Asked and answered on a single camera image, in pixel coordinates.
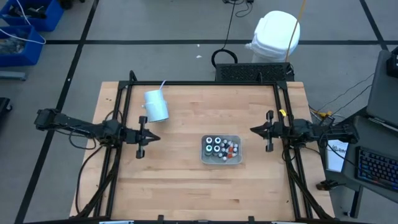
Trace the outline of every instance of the wooden tabletop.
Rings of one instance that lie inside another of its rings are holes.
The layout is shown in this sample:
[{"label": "wooden tabletop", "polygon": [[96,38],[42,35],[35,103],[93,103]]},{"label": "wooden tabletop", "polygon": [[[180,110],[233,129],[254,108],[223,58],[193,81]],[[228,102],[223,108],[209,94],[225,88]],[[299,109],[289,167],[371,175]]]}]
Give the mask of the wooden tabletop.
[{"label": "wooden tabletop", "polygon": [[[113,110],[117,86],[117,82],[102,84],[94,123]],[[303,83],[288,83],[288,87],[295,118],[310,120]],[[157,88],[133,87],[127,127],[139,129],[138,117],[146,113],[141,107],[143,94]],[[166,220],[247,220],[252,215],[258,221],[294,220],[282,143],[276,139],[274,152],[267,153],[267,141],[249,130],[265,122],[268,110],[276,111],[271,86],[166,85],[163,92],[170,119],[146,125],[162,139],[145,147],[143,159],[135,158],[136,145],[123,145],[112,219],[156,220],[164,215]],[[243,162],[237,166],[203,164],[201,137],[206,134],[238,135]],[[307,146],[318,149],[315,143]],[[98,188],[104,152],[95,155],[83,171],[80,208]],[[334,216],[329,193],[315,188],[325,180],[320,156],[303,149],[302,160],[309,191]],[[298,188],[297,192],[305,217]],[[107,199],[105,193],[102,214]]]}]

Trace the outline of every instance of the black grate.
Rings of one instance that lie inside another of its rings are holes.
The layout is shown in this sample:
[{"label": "black grate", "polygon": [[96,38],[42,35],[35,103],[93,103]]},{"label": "black grate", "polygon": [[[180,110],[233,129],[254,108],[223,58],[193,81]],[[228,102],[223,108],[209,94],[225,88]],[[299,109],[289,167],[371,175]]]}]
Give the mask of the black grate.
[{"label": "black grate", "polygon": [[256,81],[259,74],[264,82],[294,81],[290,63],[218,64],[216,81]]}]

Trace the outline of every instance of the blue storage bin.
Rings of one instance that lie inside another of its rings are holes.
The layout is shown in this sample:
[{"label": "blue storage bin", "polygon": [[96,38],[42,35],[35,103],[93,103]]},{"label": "blue storage bin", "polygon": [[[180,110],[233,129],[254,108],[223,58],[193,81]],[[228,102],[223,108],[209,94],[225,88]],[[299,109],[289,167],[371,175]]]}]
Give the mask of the blue storage bin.
[{"label": "blue storage bin", "polygon": [[[32,26],[35,27],[37,31],[53,31],[58,24],[58,21],[61,19],[63,14],[63,9],[57,0],[19,0],[22,7],[27,2],[34,2],[35,4],[43,4],[44,6],[48,6],[45,14],[47,15],[46,19],[38,19],[38,18],[27,18]],[[23,17],[10,17],[7,16],[11,6],[16,6],[19,8],[18,2],[16,0],[8,0],[6,5],[0,11],[0,17],[4,19],[11,26],[23,26],[28,25]]]},{"label": "blue storage bin", "polygon": [[[21,34],[29,34],[27,39],[43,42],[43,38],[32,26],[10,26],[0,27],[0,29],[11,35],[17,34],[18,37]],[[9,36],[0,32],[0,39],[6,38]],[[0,67],[35,65],[39,60],[42,48],[42,44],[26,42],[24,50],[19,54],[0,54]]]}]

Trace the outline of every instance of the black metal frame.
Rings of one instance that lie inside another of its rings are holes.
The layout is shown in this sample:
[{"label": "black metal frame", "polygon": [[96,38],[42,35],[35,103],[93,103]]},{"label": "black metal frame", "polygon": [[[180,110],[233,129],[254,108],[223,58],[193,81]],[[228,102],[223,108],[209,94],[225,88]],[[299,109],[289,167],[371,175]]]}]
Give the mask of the black metal frame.
[{"label": "black metal frame", "polygon": [[[160,85],[161,82],[151,82],[151,81],[137,81],[137,78],[133,72],[130,72],[130,79],[128,81],[120,81],[118,85],[118,91],[116,93],[116,100],[114,104],[114,111],[119,111],[120,104],[122,101],[122,93],[124,89],[127,89],[126,92],[126,98],[124,100],[124,109],[122,113],[122,124],[125,125],[127,121],[127,114],[129,110],[129,104],[130,104],[130,99],[131,99],[131,94],[132,94],[132,88],[134,85]],[[169,81],[167,82],[167,85],[253,85],[253,86],[272,86],[274,90],[274,96],[275,96],[275,104],[276,104],[276,109],[277,111],[282,109],[282,104],[280,100],[280,95],[279,95],[279,89],[282,90],[283,95],[284,95],[284,101],[286,105],[286,112],[288,116],[289,123],[293,123],[293,114],[292,114],[292,108],[290,105],[290,98],[289,98],[289,92],[287,89],[287,84],[286,82],[185,82],[185,81]],[[119,113],[113,113],[113,119],[117,119]],[[278,113],[278,119],[281,122],[284,122],[284,118],[281,115],[281,113]],[[287,161],[291,160],[290,156],[290,146],[287,141],[283,140],[283,147],[284,147],[284,156]],[[111,152],[112,148],[107,148],[105,152],[105,157],[104,157],[104,162],[103,162],[103,167],[101,171],[101,178],[99,181],[99,184],[103,184],[105,181],[105,178],[107,177],[108,174],[108,168],[109,168],[109,162],[111,158]],[[93,217],[71,217],[70,219],[67,220],[54,220],[54,221],[46,221],[46,222],[35,222],[35,223],[42,223],[42,224],[60,224],[60,223],[98,223],[98,222],[104,222],[104,221],[114,221],[111,220],[111,215],[112,215],[112,209],[113,209],[113,201],[114,201],[114,193],[116,190],[116,183],[118,179],[118,169],[119,169],[119,163],[121,159],[121,153],[122,153],[122,147],[116,147],[114,148],[116,151],[115,156],[114,156],[114,164],[116,165],[116,173],[114,175],[114,178],[112,179],[109,187],[109,197],[106,205],[106,212],[105,216],[100,216],[100,210],[101,210],[101,205],[102,205],[102,198],[98,201],[94,208],[93,212]],[[296,162],[297,162],[297,170],[298,174],[300,176],[301,181],[306,185],[305,183],[305,174],[303,170],[303,165],[302,165],[302,160],[301,160],[301,155],[299,150],[295,150],[295,157],[296,157]],[[292,168],[292,163],[291,162],[286,162],[286,168],[291,169]],[[290,187],[290,193],[292,197],[292,206],[293,206],[293,211],[294,211],[294,217],[296,222],[305,222],[305,223],[336,223],[334,220],[320,220],[320,219],[313,219],[312,216],[312,209],[309,204],[309,202],[306,200],[305,197],[303,197],[304,205],[305,205],[305,213],[306,213],[306,218],[303,218],[300,214],[300,205],[299,205],[299,200],[297,198],[297,191],[296,191],[296,184],[293,181],[291,177],[289,177],[289,187]],[[165,221],[163,215],[159,215],[158,220],[134,220],[135,224],[145,224],[145,223],[154,223],[154,222],[159,222],[159,223],[173,223],[176,224],[178,222],[184,222],[184,223],[198,223],[199,221]],[[257,222],[254,221],[254,217],[248,217],[248,222],[224,222],[224,221],[208,221],[208,223],[234,223],[234,224],[255,224],[255,223],[270,223],[270,222]]]}]

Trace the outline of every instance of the yellow clamp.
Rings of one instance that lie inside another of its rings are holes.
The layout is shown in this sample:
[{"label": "yellow clamp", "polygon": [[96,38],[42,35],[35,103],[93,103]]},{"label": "yellow clamp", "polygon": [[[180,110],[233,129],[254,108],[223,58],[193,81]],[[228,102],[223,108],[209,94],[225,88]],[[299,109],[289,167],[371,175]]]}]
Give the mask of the yellow clamp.
[{"label": "yellow clamp", "polygon": [[319,111],[316,111],[316,110],[312,110],[312,112],[316,113],[321,118],[326,118],[327,116],[331,116],[332,115],[331,111],[328,111],[327,113],[324,113],[324,112],[319,112]]},{"label": "yellow clamp", "polygon": [[280,109],[279,112],[282,114],[283,117],[286,117],[286,112],[283,109]]}]

